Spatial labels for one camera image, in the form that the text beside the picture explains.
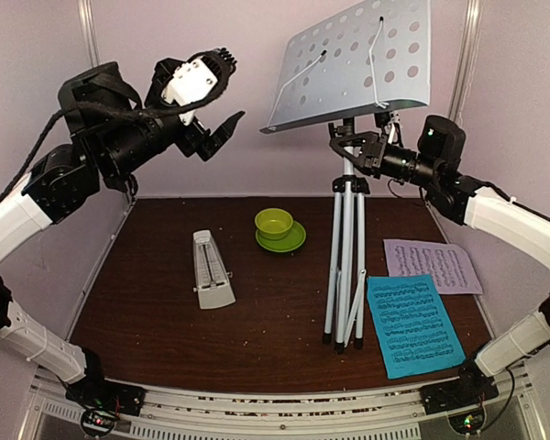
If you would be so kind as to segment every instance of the tripod legs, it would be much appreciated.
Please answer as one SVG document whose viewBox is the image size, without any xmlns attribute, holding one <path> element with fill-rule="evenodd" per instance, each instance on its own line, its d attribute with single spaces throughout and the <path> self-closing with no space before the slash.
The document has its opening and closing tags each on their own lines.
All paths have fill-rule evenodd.
<svg viewBox="0 0 550 440">
<path fill-rule="evenodd" d="M 345 175 L 335 181 L 334 222 L 332 228 L 332 251 L 328 275 L 328 297 L 324 321 L 325 344 L 332 342 L 335 320 L 335 352 L 343 353 L 353 323 L 349 322 L 354 241 L 357 239 L 357 273 L 365 270 L 365 193 L 369 188 L 364 180 Z M 364 289 L 364 281 L 357 284 Z M 355 348 L 363 347 L 364 292 L 355 295 L 357 303 Z"/>
<path fill-rule="evenodd" d="M 338 246 L 340 245 L 340 215 L 342 213 L 342 194 L 334 194 L 334 219 L 332 223 L 332 251 L 330 252 L 330 274 L 328 276 L 328 299 L 326 302 L 326 318 L 322 342 L 332 342 L 332 321 L 335 311 L 335 297 L 338 285 Z"/>
<path fill-rule="evenodd" d="M 362 273 L 365 268 L 365 194 L 360 192 L 357 196 L 357 270 Z M 365 312 L 365 293 L 360 295 L 357 311 L 357 328 L 355 329 L 355 348 L 357 350 L 363 347 L 363 327 Z"/>
</svg>

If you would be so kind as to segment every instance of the white arm segment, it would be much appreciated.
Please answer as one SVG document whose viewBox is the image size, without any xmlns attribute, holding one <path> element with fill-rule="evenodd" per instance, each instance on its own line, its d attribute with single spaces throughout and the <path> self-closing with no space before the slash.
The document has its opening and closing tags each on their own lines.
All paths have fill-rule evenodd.
<svg viewBox="0 0 550 440">
<path fill-rule="evenodd" d="M 550 270 L 550 222 L 483 187 L 468 199 L 465 224 L 525 252 Z M 501 373 L 550 342 L 550 326 L 535 311 L 481 349 L 475 362 L 487 377 Z"/>
<path fill-rule="evenodd" d="M 550 326 L 541 312 L 528 314 L 503 335 L 489 342 L 477 353 L 475 363 L 488 378 L 518 360 L 529 357 L 550 342 Z"/>
<path fill-rule="evenodd" d="M 29 179 L 30 174 L 27 174 L 0 203 L 0 263 L 52 223 L 28 194 L 22 195 Z"/>
<path fill-rule="evenodd" d="M 507 202 L 489 187 L 468 199 L 465 224 L 525 252 L 550 270 L 550 222 Z"/>
<path fill-rule="evenodd" d="M 0 329 L 4 340 L 27 361 L 38 363 L 66 383 L 74 383 L 85 374 L 85 355 L 78 346 L 65 342 L 31 318 L 16 301 L 8 304 L 10 326 Z"/>
<path fill-rule="evenodd" d="M 218 79 L 202 58 L 196 58 L 192 62 L 183 63 L 175 70 L 161 96 L 167 104 L 187 105 L 204 99 L 217 83 Z M 192 110 L 180 115 L 180 120 L 188 126 L 192 123 L 194 115 L 195 110 Z"/>
</svg>

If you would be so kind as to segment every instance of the blue sheet music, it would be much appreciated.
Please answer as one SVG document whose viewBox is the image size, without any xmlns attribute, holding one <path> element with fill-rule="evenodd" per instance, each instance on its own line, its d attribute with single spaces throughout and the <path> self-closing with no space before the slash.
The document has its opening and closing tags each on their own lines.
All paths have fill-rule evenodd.
<svg viewBox="0 0 550 440">
<path fill-rule="evenodd" d="M 369 277 L 368 306 L 389 379 L 449 369 L 465 360 L 432 277 Z"/>
</svg>

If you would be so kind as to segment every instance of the black cable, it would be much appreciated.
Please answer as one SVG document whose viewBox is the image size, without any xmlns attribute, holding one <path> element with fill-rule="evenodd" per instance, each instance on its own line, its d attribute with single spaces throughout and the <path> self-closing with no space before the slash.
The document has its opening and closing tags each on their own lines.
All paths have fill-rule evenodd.
<svg viewBox="0 0 550 440">
<path fill-rule="evenodd" d="M 55 124 L 57 121 L 59 121 L 62 117 L 64 117 L 67 113 L 69 113 L 71 110 L 58 110 L 55 112 L 50 118 L 45 127 L 43 128 L 43 131 L 40 132 L 40 135 L 38 135 L 37 142 L 35 142 L 35 145 L 30 150 L 30 152 L 27 155 L 27 158 L 25 159 L 24 163 L 18 170 L 18 172 L 15 174 L 15 176 L 12 178 L 10 183 L 7 184 L 7 186 L 4 188 L 4 190 L 0 193 L 0 203 L 4 201 L 4 199 L 12 192 L 12 190 L 17 186 L 18 181 L 25 175 L 25 172 L 27 171 L 28 166 L 31 164 L 37 153 L 39 152 L 39 149 L 41 145 L 43 145 L 43 142 L 45 141 L 45 138 L 49 134 L 49 132 L 55 127 Z"/>
<path fill-rule="evenodd" d="M 402 195 L 397 194 L 397 193 L 393 190 L 393 188 L 391 188 L 391 184 L 392 184 L 393 182 L 399 182 L 399 181 L 398 181 L 397 179 L 389 179 L 389 180 L 387 181 L 387 189 L 389 190 L 389 192 L 390 192 L 391 194 L 393 194 L 393 196 L 396 197 L 396 198 L 398 198 L 398 199 L 409 199 L 409 197 L 403 197 Z M 413 203 L 415 206 L 419 207 L 419 208 L 423 208 L 423 207 L 425 207 L 425 202 L 424 202 L 424 197 L 422 196 L 422 188 L 419 188 L 419 187 L 418 187 L 418 190 L 420 191 L 420 199 L 422 199 L 422 203 L 421 203 L 421 204 L 416 203 L 416 202 L 412 202 L 412 203 Z"/>
<path fill-rule="evenodd" d="M 206 55 L 210 54 L 213 60 L 216 60 L 216 58 L 219 58 L 219 57 L 216 57 L 213 52 L 202 52 L 202 55 L 204 54 Z M 7 186 L 4 188 L 4 190 L 0 193 L 0 203 L 3 202 L 4 199 L 12 192 L 15 186 L 17 186 L 17 183 L 25 175 L 25 172 L 27 172 L 28 167 L 30 166 L 34 158 L 37 156 L 37 153 L 39 152 L 39 149 L 43 145 L 43 142 L 47 138 L 47 135 L 49 134 L 49 132 L 53 129 L 53 127 L 55 127 L 55 124 L 57 123 L 57 121 L 59 121 L 65 115 L 75 110 L 90 110 L 95 113 L 99 113 L 100 115 L 103 115 L 103 116 L 125 119 L 126 121 L 138 121 L 141 119 L 148 119 L 148 118 L 178 116 L 184 113 L 191 112 L 192 110 L 196 110 L 198 108 L 204 107 L 212 103 L 215 99 L 220 97 L 220 95 L 224 92 L 224 90 L 228 86 L 228 78 L 230 76 L 230 73 L 232 72 L 229 71 L 229 68 L 223 61 L 221 61 L 221 59 L 219 60 L 219 62 L 217 62 L 217 64 L 219 64 L 223 69 L 223 74 L 221 75 L 221 78 L 218 81 L 218 84 L 215 86 L 215 88 L 213 88 L 208 93 L 208 95 L 205 96 L 205 98 L 199 101 L 195 101 L 193 103 L 189 103 L 181 106 L 175 105 L 166 109 L 137 108 L 133 110 L 119 110 L 115 107 L 110 107 L 108 105 L 103 105 L 99 103 L 80 102 L 80 103 L 76 103 L 76 105 L 73 107 L 68 107 L 65 109 L 58 110 L 53 115 L 51 115 L 51 117 L 49 118 L 49 121 L 47 121 L 47 124 L 41 131 L 40 135 L 38 135 L 37 142 L 35 142 L 35 145 L 28 153 L 27 158 L 25 159 L 23 165 L 20 167 L 18 172 L 15 174 L 15 176 L 12 178 L 10 183 L 8 183 Z"/>
<path fill-rule="evenodd" d="M 404 149 L 405 147 L 403 146 L 402 127 L 398 123 L 395 123 L 394 125 L 395 131 L 397 132 L 397 145 L 399 145 L 400 148 Z"/>
<path fill-rule="evenodd" d="M 483 183 L 485 186 L 488 186 L 489 188 L 491 188 L 491 190 L 493 190 L 499 197 L 501 197 L 502 199 L 505 199 L 507 202 L 510 202 L 512 200 L 512 198 L 504 190 L 502 190 L 500 187 L 498 187 L 495 183 L 490 182 L 490 181 L 480 181 L 480 183 Z M 539 213 L 536 210 L 530 208 L 529 206 L 526 206 L 525 204 L 521 204 L 521 203 L 517 203 L 517 202 L 514 202 L 513 204 L 515 204 L 516 206 L 524 209 L 525 211 L 527 211 L 530 214 L 536 215 L 536 216 L 544 219 L 546 222 L 550 222 L 550 217 L 549 216 L 544 215 L 542 213 Z"/>
<path fill-rule="evenodd" d="M 397 193 L 391 188 L 391 183 L 392 183 L 392 182 L 396 182 L 396 180 L 395 180 L 395 179 L 389 179 L 389 180 L 387 181 L 387 189 L 389 190 L 389 192 L 390 192 L 391 194 L 393 194 L 394 197 L 397 197 L 398 199 L 404 199 L 405 197 L 403 197 L 402 195 L 397 194 Z"/>
<path fill-rule="evenodd" d="M 84 408 L 84 410 L 89 410 L 89 408 L 82 402 L 82 400 L 77 398 L 75 393 L 72 391 L 69 385 L 63 381 L 63 379 L 61 379 L 59 376 L 57 376 L 57 379 L 59 380 L 61 386 L 65 389 L 65 391 L 68 392 L 73 397 L 74 402 L 76 402 L 78 405 Z"/>
<path fill-rule="evenodd" d="M 490 429 L 501 418 L 501 416 L 505 413 L 505 410 L 507 410 L 507 408 L 510 406 L 510 403 L 512 402 L 513 392 L 515 391 L 515 377 L 513 376 L 513 373 L 512 373 L 512 371 L 510 370 L 509 367 L 507 367 L 506 370 L 507 370 L 508 373 L 510 373 L 510 377 L 511 377 L 510 395 L 507 398 L 507 401 L 505 401 L 505 404 L 503 405 L 503 408 L 501 408 L 501 411 L 499 411 L 499 414 L 497 414 L 497 416 L 495 416 L 495 418 L 493 420 L 491 420 L 491 422 L 487 426 L 480 429 L 481 433 L 484 433 L 485 431 Z"/>
</svg>

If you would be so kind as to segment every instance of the green saucer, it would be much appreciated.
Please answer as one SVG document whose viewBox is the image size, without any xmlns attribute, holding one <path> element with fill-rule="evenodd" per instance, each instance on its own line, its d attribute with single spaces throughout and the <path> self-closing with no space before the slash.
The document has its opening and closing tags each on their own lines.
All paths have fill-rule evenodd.
<svg viewBox="0 0 550 440">
<path fill-rule="evenodd" d="M 307 234 L 305 229 L 298 222 L 293 222 L 290 233 L 281 240 L 268 240 L 259 235 L 259 231 L 255 232 L 255 239 L 262 248 L 270 252 L 285 253 L 292 252 L 299 248 L 305 241 Z"/>
</svg>

